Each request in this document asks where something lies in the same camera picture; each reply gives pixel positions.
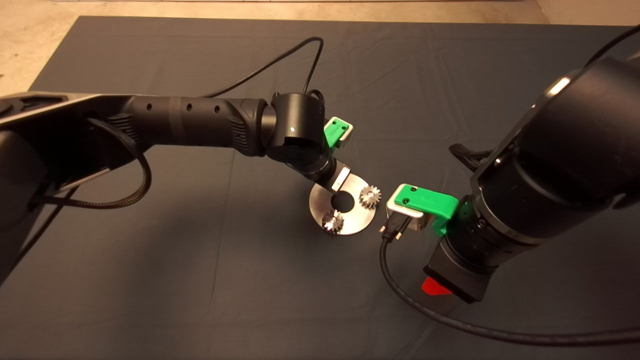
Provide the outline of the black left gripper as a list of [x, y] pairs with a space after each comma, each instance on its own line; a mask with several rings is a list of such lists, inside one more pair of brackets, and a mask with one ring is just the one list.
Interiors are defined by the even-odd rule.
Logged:
[[317, 185], [330, 193], [340, 191], [351, 169], [339, 159], [330, 159], [317, 175]]

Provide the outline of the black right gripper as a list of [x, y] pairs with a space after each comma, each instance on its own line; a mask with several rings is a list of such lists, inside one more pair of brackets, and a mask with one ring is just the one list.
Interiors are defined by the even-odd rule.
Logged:
[[428, 296], [454, 294], [468, 304], [477, 303], [485, 298], [497, 269], [471, 264], [455, 253], [447, 240], [439, 240], [423, 267], [428, 277], [420, 288]]

